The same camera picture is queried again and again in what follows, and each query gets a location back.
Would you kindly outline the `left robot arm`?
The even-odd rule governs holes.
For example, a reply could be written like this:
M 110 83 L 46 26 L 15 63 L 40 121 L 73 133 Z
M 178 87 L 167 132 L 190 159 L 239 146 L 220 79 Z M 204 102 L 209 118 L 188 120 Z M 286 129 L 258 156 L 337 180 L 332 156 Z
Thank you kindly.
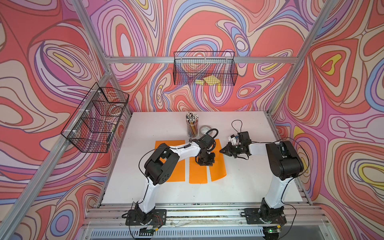
M 158 187 L 171 177 L 180 160 L 195 158 L 199 166 L 211 167 L 215 163 L 213 150 L 216 147 L 215 137 L 218 133 L 218 129 L 210 129 L 201 138 L 192 139 L 187 144 L 179 146 L 160 144 L 144 164 L 144 175 L 148 183 L 143 199 L 135 208 L 145 215 L 155 209 Z

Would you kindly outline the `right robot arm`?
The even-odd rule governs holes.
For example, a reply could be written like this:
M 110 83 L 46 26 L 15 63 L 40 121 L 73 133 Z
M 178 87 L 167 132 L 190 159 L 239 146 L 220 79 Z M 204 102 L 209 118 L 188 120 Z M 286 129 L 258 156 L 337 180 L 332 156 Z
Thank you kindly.
M 291 182 L 305 170 L 304 163 L 293 144 L 284 140 L 256 142 L 250 139 L 248 132 L 239 132 L 237 136 L 229 137 L 229 142 L 220 150 L 220 153 L 241 159 L 243 154 L 248 157 L 265 154 L 268 157 L 270 170 L 274 177 L 256 215 L 265 223 L 282 217 L 286 190 Z

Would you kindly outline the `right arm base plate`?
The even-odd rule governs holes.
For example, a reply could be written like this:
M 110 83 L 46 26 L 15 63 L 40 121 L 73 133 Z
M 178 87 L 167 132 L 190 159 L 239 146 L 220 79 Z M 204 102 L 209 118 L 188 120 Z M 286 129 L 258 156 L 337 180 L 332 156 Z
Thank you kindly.
M 284 207 L 270 209 L 268 206 L 260 208 L 246 208 L 240 212 L 242 217 L 246 218 L 247 224 L 267 224 L 267 225 L 285 225 L 287 219 L 284 214 Z

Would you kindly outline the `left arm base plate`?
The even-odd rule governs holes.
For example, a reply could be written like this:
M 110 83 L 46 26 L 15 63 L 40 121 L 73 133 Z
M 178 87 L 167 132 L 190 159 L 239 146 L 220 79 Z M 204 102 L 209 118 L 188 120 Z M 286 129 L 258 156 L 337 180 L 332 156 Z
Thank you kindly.
M 126 214 L 126 226 L 163 226 L 166 217 L 166 209 L 154 209 L 147 214 L 140 209 L 129 210 Z

